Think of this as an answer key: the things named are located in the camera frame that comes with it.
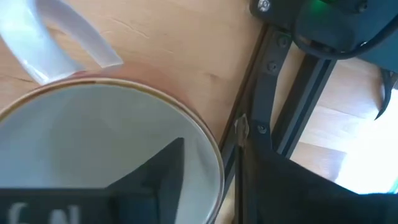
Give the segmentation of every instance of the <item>green light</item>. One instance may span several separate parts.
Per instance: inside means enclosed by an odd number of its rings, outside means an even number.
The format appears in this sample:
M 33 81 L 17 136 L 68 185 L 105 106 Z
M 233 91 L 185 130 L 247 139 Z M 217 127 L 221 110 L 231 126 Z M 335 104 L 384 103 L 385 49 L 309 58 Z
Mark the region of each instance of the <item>green light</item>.
M 314 0 L 310 3 L 310 11 L 311 12 L 324 12 L 328 7 L 327 3 L 324 3 L 321 0 Z

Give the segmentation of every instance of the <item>light wooden floor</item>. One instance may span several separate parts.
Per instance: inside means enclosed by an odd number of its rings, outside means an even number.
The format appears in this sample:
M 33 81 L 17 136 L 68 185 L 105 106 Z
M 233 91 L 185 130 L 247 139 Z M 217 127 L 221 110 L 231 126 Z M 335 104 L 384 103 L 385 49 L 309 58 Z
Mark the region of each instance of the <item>light wooden floor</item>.
M 182 86 L 216 138 L 221 137 L 262 25 L 250 15 L 249 1 L 68 2 L 124 61 L 151 64 Z M 56 28 L 50 31 L 73 58 L 97 68 L 74 41 Z M 293 45 L 279 77 L 274 121 L 302 58 Z M 0 42 L 0 108 L 35 87 Z M 386 114 L 373 121 L 381 104 L 379 92 L 374 65 L 358 59 L 338 62 L 292 159 L 351 190 L 388 191 L 397 178 L 398 96 L 394 94 Z M 232 214 L 231 191 L 217 222 L 227 222 Z

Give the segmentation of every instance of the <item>black electronic device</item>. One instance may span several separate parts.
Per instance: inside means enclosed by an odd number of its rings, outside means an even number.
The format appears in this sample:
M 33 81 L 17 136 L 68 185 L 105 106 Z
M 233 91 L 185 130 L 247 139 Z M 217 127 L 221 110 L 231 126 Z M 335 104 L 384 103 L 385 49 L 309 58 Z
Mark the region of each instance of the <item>black electronic device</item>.
M 349 52 L 370 41 L 398 15 L 395 0 L 252 0 L 253 15 L 301 36 Z M 398 32 L 358 57 L 398 72 Z

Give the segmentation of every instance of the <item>black metal frame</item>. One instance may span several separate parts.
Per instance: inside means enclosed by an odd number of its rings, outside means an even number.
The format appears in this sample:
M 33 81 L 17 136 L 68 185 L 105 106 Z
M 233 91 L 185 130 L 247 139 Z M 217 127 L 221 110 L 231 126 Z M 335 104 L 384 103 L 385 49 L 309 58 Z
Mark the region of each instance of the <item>black metal frame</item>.
M 220 142 L 226 177 L 224 195 L 236 175 L 236 224 L 259 221 L 252 152 L 257 157 L 266 157 L 270 151 L 285 158 L 292 155 L 336 64 L 335 60 L 305 56 L 271 133 L 277 77 L 291 42 L 288 32 L 264 25 Z

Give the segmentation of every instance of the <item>wooden table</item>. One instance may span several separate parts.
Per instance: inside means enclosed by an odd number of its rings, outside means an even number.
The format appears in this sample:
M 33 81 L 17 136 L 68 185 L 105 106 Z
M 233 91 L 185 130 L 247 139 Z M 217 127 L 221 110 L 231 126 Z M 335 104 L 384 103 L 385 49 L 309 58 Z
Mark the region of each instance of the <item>wooden table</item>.
M 163 70 L 191 99 L 220 139 L 262 22 L 253 18 L 247 0 L 69 0 L 115 48 L 124 61 L 138 61 Z M 94 61 L 69 37 L 50 29 L 63 48 L 87 68 Z M 0 43 L 0 108 L 37 84 Z M 274 103 L 275 121 L 294 81 L 303 53 L 292 46 L 280 73 Z M 377 115 L 380 80 L 377 67 L 358 59 L 338 62 L 292 159 L 336 180 L 343 159 L 365 139 L 363 130 L 396 127 L 387 111 Z M 390 134 L 388 143 L 395 141 Z M 220 212 L 231 216 L 233 197 Z

